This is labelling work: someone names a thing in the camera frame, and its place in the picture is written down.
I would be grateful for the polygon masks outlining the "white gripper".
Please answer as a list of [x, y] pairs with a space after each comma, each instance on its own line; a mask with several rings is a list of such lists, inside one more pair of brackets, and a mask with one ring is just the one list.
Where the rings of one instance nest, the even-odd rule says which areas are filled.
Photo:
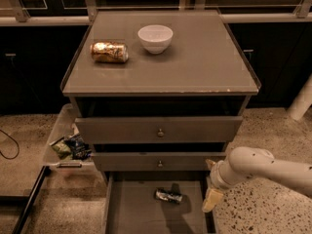
[[228, 190], [233, 187], [233, 184], [229, 182], [227, 173], [223, 172], [223, 170], [227, 168], [226, 162], [219, 161], [216, 163], [211, 159], [207, 159], [206, 164], [208, 170], [211, 171], [210, 178], [212, 186], [215, 187], [207, 189], [202, 205], [202, 211], [204, 213], [209, 213], [221, 201], [223, 197], [223, 192], [221, 190]]

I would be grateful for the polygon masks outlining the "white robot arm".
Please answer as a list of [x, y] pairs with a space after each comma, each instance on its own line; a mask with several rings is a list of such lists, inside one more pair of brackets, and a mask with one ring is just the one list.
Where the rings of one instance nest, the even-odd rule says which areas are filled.
[[261, 148], [237, 147], [224, 160], [207, 159], [210, 185], [202, 205], [204, 213], [211, 212], [223, 193], [239, 183], [262, 177], [279, 183], [306, 197], [312, 197], [312, 165], [276, 159]]

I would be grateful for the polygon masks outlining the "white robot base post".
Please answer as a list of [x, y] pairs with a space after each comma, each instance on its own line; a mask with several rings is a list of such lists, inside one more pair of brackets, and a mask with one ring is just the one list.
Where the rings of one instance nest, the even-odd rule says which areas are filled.
[[293, 100], [291, 106], [287, 110], [291, 118], [298, 121], [307, 112], [312, 105], [312, 74], [301, 88], [298, 95]]

